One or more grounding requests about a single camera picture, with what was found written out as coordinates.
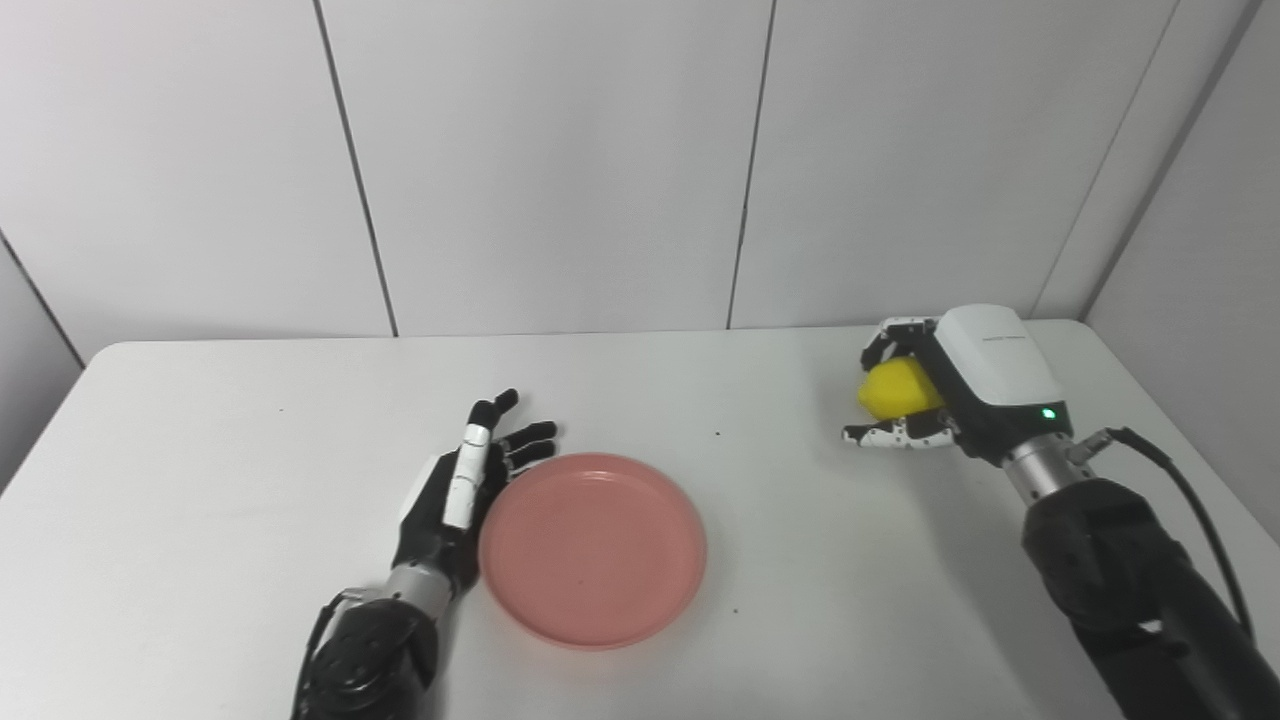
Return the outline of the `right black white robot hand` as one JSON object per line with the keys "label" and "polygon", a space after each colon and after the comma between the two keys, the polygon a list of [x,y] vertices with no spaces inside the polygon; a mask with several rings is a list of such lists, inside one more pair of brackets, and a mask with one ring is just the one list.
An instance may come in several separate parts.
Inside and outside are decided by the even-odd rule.
{"label": "right black white robot hand", "polygon": [[882,320],[864,346],[859,401],[872,423],[844,441],[874,448],[959,447],[1000,466],[1042,436],[1073,437],[1062,389],[1010,307],[969,304]]}

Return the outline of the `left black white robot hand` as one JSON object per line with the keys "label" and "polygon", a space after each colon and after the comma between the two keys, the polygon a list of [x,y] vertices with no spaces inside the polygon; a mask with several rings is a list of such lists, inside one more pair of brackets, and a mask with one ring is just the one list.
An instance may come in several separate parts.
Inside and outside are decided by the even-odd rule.
{"label": "left black white robot hand", "polygon": [[457,447],[431,465],[399,521],[392,566],[443,579],[452,600],[479,579],[480,534],[498,496],[521,473],[557,455],[561,428],[554,421],[498,433],[518,401],[518,391],[509,388],[472,405]]}

